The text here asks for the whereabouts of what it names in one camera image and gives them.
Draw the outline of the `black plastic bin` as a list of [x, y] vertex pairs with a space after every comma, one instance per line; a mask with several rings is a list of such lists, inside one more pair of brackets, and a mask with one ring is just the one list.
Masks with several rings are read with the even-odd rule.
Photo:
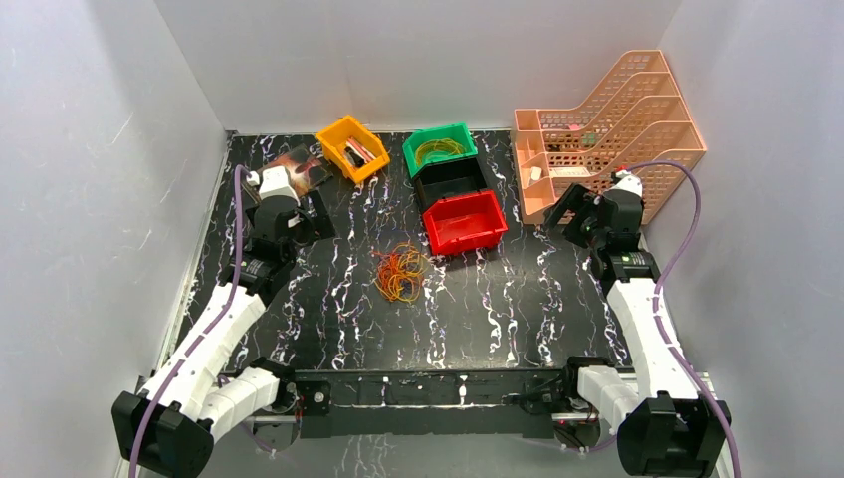
[[440, 199], [489, 188], [486, 170], [476, 156], [426, 164], [412, 182], [421, 213]]

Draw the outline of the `red plastic bin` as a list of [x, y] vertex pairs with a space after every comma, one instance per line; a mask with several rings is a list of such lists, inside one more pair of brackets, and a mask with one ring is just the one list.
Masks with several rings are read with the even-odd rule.
[[431, 252], [440, 256], [493, 248], [509, 230], [498, 197], [489, 189], [440, 199], [422, 218]]

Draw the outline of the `green plastic bin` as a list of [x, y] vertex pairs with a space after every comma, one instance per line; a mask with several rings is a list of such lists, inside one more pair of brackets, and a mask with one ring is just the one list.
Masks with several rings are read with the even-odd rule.
[[411, 179], [426, 165], [478, 154], [476, 143], [463, 122], [414, 131], [404, 141], [402, 150]]

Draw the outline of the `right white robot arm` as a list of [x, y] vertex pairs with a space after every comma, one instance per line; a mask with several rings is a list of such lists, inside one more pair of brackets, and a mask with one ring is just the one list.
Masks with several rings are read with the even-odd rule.
[[548, 226], [571, 216], [563, 236], [588, 250], [636, 375], [630, 385], [605, 361], [573, 358], [574, 376], [561, 384], [560, 397], [574, 412], [597, 409], [616, 438], [627, 474], [709, 477], [732, 418], [724, 401], [706, 400], [677, 360], [681, 351], [656, 290], [660, 271], [640, 246], [643, 213], [640, 187], [618, 183], [601, 194], [574, 184], [544, 214]]

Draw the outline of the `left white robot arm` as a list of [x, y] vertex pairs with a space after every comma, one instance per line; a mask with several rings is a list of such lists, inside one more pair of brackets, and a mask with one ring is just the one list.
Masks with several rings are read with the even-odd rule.
[[309, 191], [304, 208], [275, 195], [239, 210], [236, 250], [188, 335], [137, 392], [122, 392], [111, 416], [130, 476], [145, 468], [165, 477], [197, 477], [215, 444], [255, 412], [305, 409], [307, 389], [295, 371], [257, 358], [226, 383], [219, 378], [234, 346], [288, 284], [300, 248], [334, 237], [321, 194]]

